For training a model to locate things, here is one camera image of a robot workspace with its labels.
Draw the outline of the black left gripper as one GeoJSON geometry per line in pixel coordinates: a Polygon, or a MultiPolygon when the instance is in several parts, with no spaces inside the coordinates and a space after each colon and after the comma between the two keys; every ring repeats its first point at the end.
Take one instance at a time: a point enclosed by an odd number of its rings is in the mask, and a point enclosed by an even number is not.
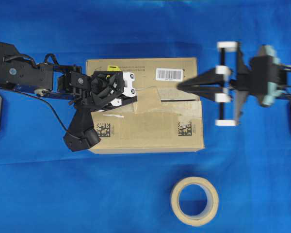
{"type": "Polygon", "coordinates": [[[220,41],[217,48],[222,56],[220,62],[224,62],[226,52],[236,53],[236,79],[228,79],[232,71],[221,64],[209,69],[196,77],[190,78],[178,84],[178,90],[207,98],[219,104],[228,103],[231,97],[229,90],[234,90],[233,119],[225,119],[221,113],[217,126],[237,126],[242,112],[242,106],[248,96],[257,98],[262,107],[271,106],[279,97],[279,58],[271,45],[262,45],[258,55],[250,60],[250,67],[243,62],[241,45],[237,41],[220,41]],[[227,87],[213,87],[201,85],[227,84],[227,87]]]}

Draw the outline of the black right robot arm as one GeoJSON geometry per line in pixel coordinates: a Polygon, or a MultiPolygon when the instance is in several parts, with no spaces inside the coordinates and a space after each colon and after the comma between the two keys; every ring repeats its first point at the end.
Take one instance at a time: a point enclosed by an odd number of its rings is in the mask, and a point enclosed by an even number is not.
{"type": "Polygon", "coordinates": [[[68,100],[76,109],[88,108],[95,112],[136,102],[134,81],[133,73],[121,70],[98,70],[88,76],[80,66],[60,65],[52,53],[36,63],[13,44],[0,42],[0,87],[3,89],[68,100]]]}

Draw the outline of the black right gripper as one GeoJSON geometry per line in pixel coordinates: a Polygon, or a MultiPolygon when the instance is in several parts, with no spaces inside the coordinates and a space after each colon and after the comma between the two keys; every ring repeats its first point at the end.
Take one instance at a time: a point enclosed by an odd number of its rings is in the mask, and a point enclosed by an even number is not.
{"type": "Polygon", "coordinates": [[[74,108],[109,111],[137,101],[135,76],[123,71],[95,71],[91,76],[71,73],[74,108]]]}

